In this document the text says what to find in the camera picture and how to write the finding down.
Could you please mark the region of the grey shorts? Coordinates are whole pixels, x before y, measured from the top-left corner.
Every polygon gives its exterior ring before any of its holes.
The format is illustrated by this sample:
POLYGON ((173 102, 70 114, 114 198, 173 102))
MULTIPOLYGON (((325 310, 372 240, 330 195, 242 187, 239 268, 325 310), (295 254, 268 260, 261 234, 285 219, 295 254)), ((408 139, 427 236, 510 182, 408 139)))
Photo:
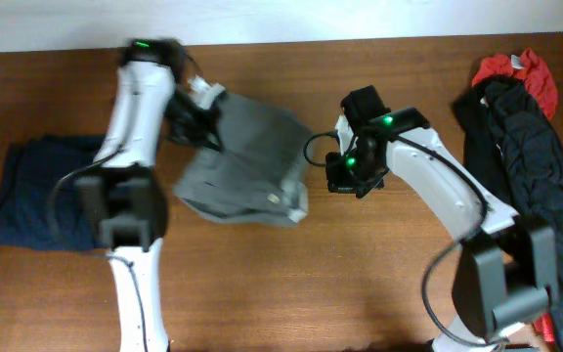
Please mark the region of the grey shorts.
POLYGON ((199 150, 173 194, 217 223, 298 224, 309 211, 303 148, 313 132, 292 111, 237 94, 220 113, 223 150, 199 150))

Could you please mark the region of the navy blue garment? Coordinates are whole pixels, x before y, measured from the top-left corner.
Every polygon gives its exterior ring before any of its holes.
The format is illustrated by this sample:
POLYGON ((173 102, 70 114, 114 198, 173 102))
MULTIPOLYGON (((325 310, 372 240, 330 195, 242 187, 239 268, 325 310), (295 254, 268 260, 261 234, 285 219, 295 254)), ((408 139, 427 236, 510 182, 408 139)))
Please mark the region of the navy blue garment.
POLYGON ((89 250, 98 247, 71 181, 58 193, 56 240, 47 223, 48 198, 69 172, 92 163, 103 137, 44 136, 11 145, 0 183, 0 245, 34 250, 89 250))

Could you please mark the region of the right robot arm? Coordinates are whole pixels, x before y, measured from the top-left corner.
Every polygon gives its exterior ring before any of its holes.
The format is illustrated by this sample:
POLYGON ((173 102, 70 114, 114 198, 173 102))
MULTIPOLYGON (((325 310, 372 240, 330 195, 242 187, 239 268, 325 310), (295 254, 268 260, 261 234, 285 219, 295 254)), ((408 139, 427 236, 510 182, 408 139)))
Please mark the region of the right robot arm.
POLYGON ((446 149, 415 108, 392 111, 376 89, 350 92, 330 135, 339 152, 325 158, 330 192, 363 198, 392 173, 427 204, 452 237, 425 269, 422 302, 440 334, 427 351, 517 351, 508 338, 558 300, 553 229, 519 214, 482 186, 446 149), (456 315, 440 322, 427 294, 431 274, 459 253, 452 288, 456 315))

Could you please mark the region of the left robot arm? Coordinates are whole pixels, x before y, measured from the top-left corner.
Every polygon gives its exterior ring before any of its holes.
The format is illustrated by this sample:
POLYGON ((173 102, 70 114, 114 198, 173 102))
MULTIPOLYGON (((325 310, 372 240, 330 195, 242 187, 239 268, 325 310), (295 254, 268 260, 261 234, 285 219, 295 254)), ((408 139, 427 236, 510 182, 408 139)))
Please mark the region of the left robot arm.
POLYGON ((108 132, 91 166, 74 178, 82 209, 111 269, 122 351, 167 352, 159 266, 168 203, 154 173, 162 140, 223 149, 222 86, 188 77, 195 60, 176 39, 131 40, 117 70, 108 132))

